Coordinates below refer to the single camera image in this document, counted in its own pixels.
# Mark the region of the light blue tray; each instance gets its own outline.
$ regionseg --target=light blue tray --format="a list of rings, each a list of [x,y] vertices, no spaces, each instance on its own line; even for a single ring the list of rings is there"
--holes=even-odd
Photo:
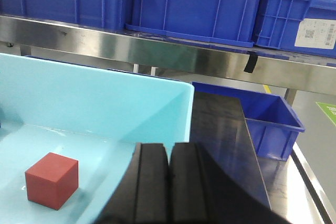
[[[0,54],[0,223],[90,223],[136,142],[188,141],[190,84]],[[59,211],[27,200],[24,171],[48,152],[79,160]]]

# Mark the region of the metal frame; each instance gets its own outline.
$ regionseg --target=metal frame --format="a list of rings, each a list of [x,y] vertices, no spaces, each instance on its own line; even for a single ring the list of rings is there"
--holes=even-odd
[[[336,69],[325,66],[334,59],[322,57],[310,57],[313,60],[308,60],[307,56],[290,54],[287,57],[289,60],[284,60],[279,55],[274,58],[273,51],[264,49],[223,47],[141,33],[109,33],[70,24],[9,16],[0,16],[0,41],[336,95],[336,89],[332,88]],[[249,67],[250,71],[246,71],[252,57],[251,51],[263,56],[258,56],[255,67]]]

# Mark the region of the green sign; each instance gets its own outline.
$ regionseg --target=green sign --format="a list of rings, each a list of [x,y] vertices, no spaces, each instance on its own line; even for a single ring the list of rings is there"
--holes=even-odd
[[[329,117],[331,122],[336,126],[336,105],[323,102],[316,102],[320,109]]]

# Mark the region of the red cube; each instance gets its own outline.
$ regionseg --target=red cube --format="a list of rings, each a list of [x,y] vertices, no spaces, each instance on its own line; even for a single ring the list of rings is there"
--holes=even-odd
[[[28,199],[58,210],[78,188],[78,161],[48,153],[25,175]]]

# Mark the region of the barcode label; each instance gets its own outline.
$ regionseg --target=barcode label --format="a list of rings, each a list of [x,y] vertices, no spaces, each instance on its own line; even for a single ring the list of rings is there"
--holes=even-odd
[[[331,24],[329,31],[328,31],[327,41],[325,42],[326,46],[331,45],[331,40],[332,40],[332,36],[334,35],[334,31],[335,31],[335,24]]]
[[[296,47],[334,49],[336,20],[306,18],[300,22]]]

